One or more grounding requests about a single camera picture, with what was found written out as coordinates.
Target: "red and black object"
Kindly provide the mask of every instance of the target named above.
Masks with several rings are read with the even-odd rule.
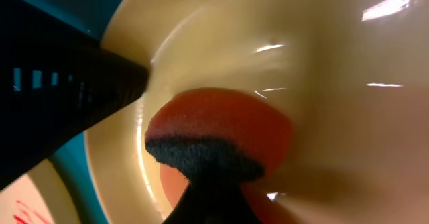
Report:
[[[273,173],[291,135],[286,116],[245,93],[203,88],[175,96],[145,135],[146,150],[190,181],[164,223],[261,223],[239,187]]]
[[[0,190],[144,92],[148,71],[22,0],[0,0]]]

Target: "sponge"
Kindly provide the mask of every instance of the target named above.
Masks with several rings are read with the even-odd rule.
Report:
[[[250,95],[202,88],[176,95],[152,118],[146,150],[190,182],[240,184],[284,161],[291,121]]]

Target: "teal surface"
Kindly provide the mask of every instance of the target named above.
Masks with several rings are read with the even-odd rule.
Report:
[[[121,0],[25,1],[98,40],[101,39],[110,18],[121,2]],[[70,191],[82,223],[107,223],[90,180],[83,133],[62,146],[50,160]]]

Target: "black sponge layer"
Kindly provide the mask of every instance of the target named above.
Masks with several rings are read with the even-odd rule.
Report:
[[[173,135],[147,139],[146,150],[158,162],[177,168],[192,183],[240,184],[264,175],[260,163],[217,137]]]

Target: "red sponge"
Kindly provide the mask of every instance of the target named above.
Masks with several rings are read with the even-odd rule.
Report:
[[[223,139],[261,164],[266,176],[284,161],[291,134],[291,121],[267,103],[239,91],[203,88],[180,93],[164,105],[145,138],[146,143],[177,136]]]

